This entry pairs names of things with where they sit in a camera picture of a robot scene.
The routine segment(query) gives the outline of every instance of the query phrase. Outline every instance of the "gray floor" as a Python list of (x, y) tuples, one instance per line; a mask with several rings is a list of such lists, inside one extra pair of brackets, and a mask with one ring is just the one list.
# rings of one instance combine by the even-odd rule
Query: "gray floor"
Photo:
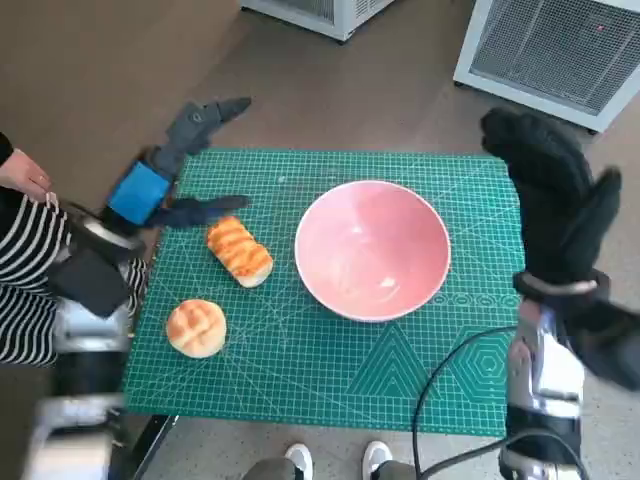
[[(473, 152), (490, 95), (451, 76), (471, 0), (400, 0), (344, 47), (255, 14), (233, 0), (11, 2), (0, 18), (0, 128), (51, 174), (56, 190), (97, 206), (138, 148), (161, 138), (187, 98), (250, 94), (254, 105), (216, 136), (224, 146)], [(640, 100), (605, 134), (575, 129), (593, 168), (624, 172), (620, 218), (600, 266), (615, 296), (640, 308), (633, 206), (640, 198)], [(17, 478), (45, 378), (0, 369), (0, 477)], [(640, 403), (589, 381), (585, 457), (593, 478), (637, 478)], [(170, 434), (147, 478), (238, 478), (305, 441), (316, 478), (359, 478), (366, 442), (409, 460), (407, 434), (190, 419)], [(423, 436), (424, 463), (481, 439)], [(438, 478), (497, 478), (495, 457)]]

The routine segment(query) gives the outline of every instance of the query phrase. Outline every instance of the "shoe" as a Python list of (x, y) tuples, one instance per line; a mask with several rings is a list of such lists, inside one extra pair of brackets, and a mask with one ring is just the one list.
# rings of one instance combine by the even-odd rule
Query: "shoe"
[(382, 442), (371, 442), (362, 457), (362, 480), (371, 480), (371, 474), (389, 460), (393, 460), (389, 447)]
[(304, 480), (313, 480), (313, 460), (306, 445), (302, 443), (291, 445), (284, 456), (291, 460), (298, 467), (298, 470), (302, 471)]

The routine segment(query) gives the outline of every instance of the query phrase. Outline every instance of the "pink bowl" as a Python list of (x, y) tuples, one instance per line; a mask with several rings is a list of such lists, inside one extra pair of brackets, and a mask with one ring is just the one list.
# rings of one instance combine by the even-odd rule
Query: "pink bowl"
[(346, 183), (318, 198), (296, 233), (298, 272), (343, 317), (384, 322), (424, 305), (451, 258), (447, 229), (421, 197), (379, 181)]

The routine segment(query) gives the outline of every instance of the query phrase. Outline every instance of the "striped shirt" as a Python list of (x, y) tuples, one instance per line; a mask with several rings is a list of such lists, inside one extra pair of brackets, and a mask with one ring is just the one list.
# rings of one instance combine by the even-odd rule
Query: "striped shirt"
[[(55, 359), (56, 298), (47, 288), (47, 269), (71, 233), (54, 194), (43, 203), (26, 195), (18, 201), (0, 209), (0, 363), (45, 365)], [(136, 259), (121, 271), (131, 287), (133, 315), (146, 286), (146, 264)]]

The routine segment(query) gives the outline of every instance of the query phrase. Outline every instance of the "bread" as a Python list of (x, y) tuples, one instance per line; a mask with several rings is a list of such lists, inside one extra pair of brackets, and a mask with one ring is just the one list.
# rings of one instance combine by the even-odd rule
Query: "bread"
[(273, 259), (236, 217), (221, 218), (207, 232), (207, 246), (240, 285), (257, 287), (271, 273)]
[(206, 300), (185, 300), (167, 321), (167, 337), (173, 348), (188, 357), (205, 358), (224, 346), (227, 321), (222, 309)]

